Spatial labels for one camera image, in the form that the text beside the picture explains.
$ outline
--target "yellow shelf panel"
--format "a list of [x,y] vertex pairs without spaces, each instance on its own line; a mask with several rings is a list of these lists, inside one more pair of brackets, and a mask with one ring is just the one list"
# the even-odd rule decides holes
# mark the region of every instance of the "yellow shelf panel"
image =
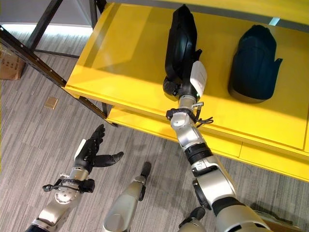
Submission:
[[[143,116],[120,107],[113,107],[107,120],[177,142],[170,124],[163,120]],[[202,132],[202,135],[211,150],[218,155],[309,181],[309,160],[205,132]]]
[[243,143],[240,161],[309,182],[309,160]]
[[269,17],[279,17],[309,25],[308,0],[168,0],[193,5],[208,6],[246,12]]
[[74,98],[79,98],[79,97],[80,97],[79,94],[74,94],[73,92],[71,92],[71,91],[65,89],[64,87],[61,87],[61,88],[62,88],[64,91],[66,91],[67,93],[69,93],[70,95],[72,95],[72,97],[74,97]]
[[[172,9],[108,4],[65,89],[73,94],[161,120],[176,99],[162,90]],[[309,34],[270,28],[283,58],[276,89],[260,104],[241,103],[227,92],[230,66],[240,37],[254,23],[194,13],[197,48],[208,73],[201,117],[215,122],[201,130],[265,145],[304,149],[309,106]]]
[[[153,119],[149,116],[143,116],[141,114],[137,114],[135,112],[119,107],[112,108],[107,120],[109,122],[114,122],[126,127],[178,142],[176,134],[168,121]],[[212,149],[213,152],[233,159],[239,156],[241,142],[217,135],[212,135],[206,132],[202,132],[202,136],[205,138],[208,146]]]
[[254,139],[250,135],[243,134],[241,138],[238,136],[238,133],[234,131],[229,131],[229,133],[226,133],[226,130],[223,130],[221,128],[216,128],[216,130],[210,129],[207,126],[200,127],[200,131],[206,131],[211,134],[217,134],[222,137],[231,138],[235,140],[240,140],[242,142],[255,145],[258,147],[263,147],[269,150],[273,150],[275,152],[279,152],[281,154],[286,154],[289,156],[294,156],[297,158],[309,160],[309,152],[305,149],[296,149],[290,146],[286,146],[283,144],[278,144],[269,140],[265,140],[262,138],[255,137]]
[[307,122],[307,134],[305,137],[305,152],[308,152],[308,156],[309,156],[309,121]]

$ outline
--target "robotic hand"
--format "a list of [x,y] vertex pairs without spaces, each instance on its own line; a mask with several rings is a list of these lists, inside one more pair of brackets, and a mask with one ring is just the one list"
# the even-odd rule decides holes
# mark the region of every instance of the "robotic hand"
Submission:
[[[198,201],[203,207],[213,210],[219,232],[269,232],[267,224],[251,208],[237,200],[231,177],[197,129],[201,124],[212,123],[213,120],[199,118],[203,103],[198,100],[206,85],[206,70],[198,61],[201,50],[195,51],[196,43],[197,30],[193,15],[183,5],[173,14],[163,90],[179,98],[178,109],[168,110],[166,117],[191,164]],[[180,224],[179,231],[204,232],[198,221],[201,215],[201,209],[197,208]]]
[[103,142],[104,125],[100,125],[90,139],[82,140],[69,175],[61,174],[54,185],[43,186],[44,191],[55,189],[55,197],[41,211],[26,232],[56,232],[66,222],[70,211],[76,207],[84,192],[93,192],[95,181],[87,179],[93,167],[107,167],[117,163],[123,152],[115,155],[99,155]]

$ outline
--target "gray carpet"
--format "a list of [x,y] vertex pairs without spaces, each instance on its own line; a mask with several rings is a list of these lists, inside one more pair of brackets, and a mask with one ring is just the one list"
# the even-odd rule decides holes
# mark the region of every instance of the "gray carpet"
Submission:
[[[28,34],[14,33],[21,40]],[[44,36],[38,49],[79,55],[84,36]],[[75,59],[40,55],[56,72],[68,78]],[[55,110],[43,107],[48,96],[59,99]],[[1,81],[0,231],[24,231],[54,197],[42,186],[68,173],[79,142],[88,138],[102,120],[53,85],[31,67],[18,81]],[[106,125],[99,154],[124,151],[116,165],[94,168],[94,193],[85,193],[71,212],[62,232],[99,232],[113,200],[148,160],[153,168],[144,201],[138,205],[133,232],[175,232],[198,205],[189,163],[177,143],[129,128]],[[220,158],[233,177],[239,199],[293,221],[309,231],[309,183]],[[203,224],[214,232],[214,215]]]

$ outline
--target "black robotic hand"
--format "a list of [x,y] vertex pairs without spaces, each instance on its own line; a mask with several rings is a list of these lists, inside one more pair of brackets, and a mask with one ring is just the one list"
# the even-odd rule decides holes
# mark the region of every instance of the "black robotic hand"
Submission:
[[100,144],[103,142],[104,132],[104,125],[101,124],[95,132],[93,132],[90,139],[85,142],[82,150],[75,158],[74,166],[81,166],[91,173],[93,167],[108,167],[121,159],[124,155],[123,152],[118,152],[114,155],[97,156]]

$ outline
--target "metal frame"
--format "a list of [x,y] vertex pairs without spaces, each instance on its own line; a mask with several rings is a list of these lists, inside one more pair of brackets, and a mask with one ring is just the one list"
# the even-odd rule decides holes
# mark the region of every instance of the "metal frame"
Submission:
[[97,5],[95,0],[89,0],[89,6],[90,6],[91,26],[94,29],[98,21]]
[[50,3],[48,4],[46,10],[41,16],[39,22],[37,23],[37,26],[35,27],[35,29],[33,30],[29,39],[26,42],[26,47],[28,47],[31,51],[33,51],[37,47],[47,26],[53,19],[62,1],[63,0],[51,0]]
[[[37,26],[35,27],[34,31],[32,32],[29,40],[27,41],[26,45],[22,44],[17,38],[15,38],[13,35],[11,35],[6,29],[4,29],[0,25],[0,38],[1,43],[8,47],[10,50],[12,50],[17,56],[19,56],[22,60],[25,61],[28,65],[36,69],[38,72],[40,72],[43,76],[48,78],[50,81],[52,81],[54,84],[56,84],[58,87],[63,88],[67,81],[64,80],[58,73],[56,73],[51,67],[49,67],[45,62],[43,62],[37,55],[34,54],[35,48],[38,45],[42,35],[44,34],[47,26],[49,25],[50,21],[52,20],[53,16],[55,15],[57,9],[59,8],[60,4],[63,0],[51,0],[49,5],[47,6],[46,10],[44,11],[42,17],[40,18]],[[91,10],[91,19],[96,19],[92,21],[92,26],[97,22],[97,9],[96,4],[98,5],[98,8],[101,12],[102,8],[104,9],[104,6],[106,4],[105,0],[89,0],[90,3],[90,9]],[[78,56],[70,55],[70,54],[64,54],[64,53],[57,53],[57,52],[51,52],[51,51],[43,51],[43,50],[36,50],[37,52],[45,52],[53,55],[59,55],[59,56],[68,56],[71,58],[78,58]],[[103,111],[100,110],[98,107],[96,107],[90,100],[88,100],[85,97],[80,96],[78,100],[81,104],[86,106],[88,109],[90,109],[92,112],[106,120],[107,118],[107,104],[102,103]]]

